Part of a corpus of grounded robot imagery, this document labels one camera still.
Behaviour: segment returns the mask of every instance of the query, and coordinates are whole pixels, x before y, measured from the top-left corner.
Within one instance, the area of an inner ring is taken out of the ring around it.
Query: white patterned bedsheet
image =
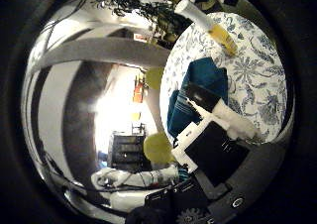
[[[230,33],[238,55],[224,54],[206,33],[192,24],[173,47],[162,76],[159,106],[166,133],[169,96],[179,89],[189,64],[211,56],[228,73],[229,106],[250,119],[265,136],[273,140],[280,131],[286,110],[284,69],[275,47],[264,32],[249,20],[227,13],[209,15]]]

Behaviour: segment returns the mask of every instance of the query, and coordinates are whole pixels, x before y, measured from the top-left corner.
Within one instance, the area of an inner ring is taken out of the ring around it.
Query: yellow handle
[[[237,45],[230,37],[229,33],[219,24],[216,24],[212,30],[209,31],[209,35],[218,44],[225,48],[229,56],[235,56],[237,54]]]

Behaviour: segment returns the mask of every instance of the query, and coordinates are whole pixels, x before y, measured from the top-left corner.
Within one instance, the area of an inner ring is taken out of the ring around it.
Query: yellow object
[[[197,27],[208,33],[210,37],[220,44],[229,56],[237,54],[237,45],[229,33],[219,24],[215,24],[211,18],[200,11],[189,0],[181,0],[174,12],[193,21]]]
[[[171,154],[171,145],[165,132],[146,137],[144,153],[149,161],[156,164],[168,164],[174,161]]]
[[[131,114],[132,121],[139,121],[141,118],[141,112],[136,112]]]
[[[159,90],[160,81],[161,81],[163,72],[164,72],[164,67],[150,68],[146,72],[146,84],[148,85],[148,87]]]
[[[237,45],[229,33],[219,24],[214,25],[208,33],[212,39],[225,48],[229,56],[237,54]]]

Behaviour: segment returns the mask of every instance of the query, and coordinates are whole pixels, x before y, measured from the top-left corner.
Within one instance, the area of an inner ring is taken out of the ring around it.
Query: wire
[[[145,182],[145,180],[143,179],[143,177],[142,177],[142,175],[141,175],[140,172],[139,172],[139,175],[140,175],[140,177],[141,177],[141,180],[142,180],[142,182],[143,182],[143,185],[144,185],[145,187],[147,187],[146,182]]]
[[[69,13],[68,15],[64,16],[63,18],[57,19],[56,21],[45,25],[45,27],[42,29],[41,34],[46,32],[47,30],[51,29],[52,27],[56,26],[58,23],[60,23],[61,21],[71,17],[73,14],[75,14],[76,12],[78,12],[80,10],[80,8],[86,3],[87,0],[80,0],[79,3],[76,5],[76,7],[74,8],[74,10]]]

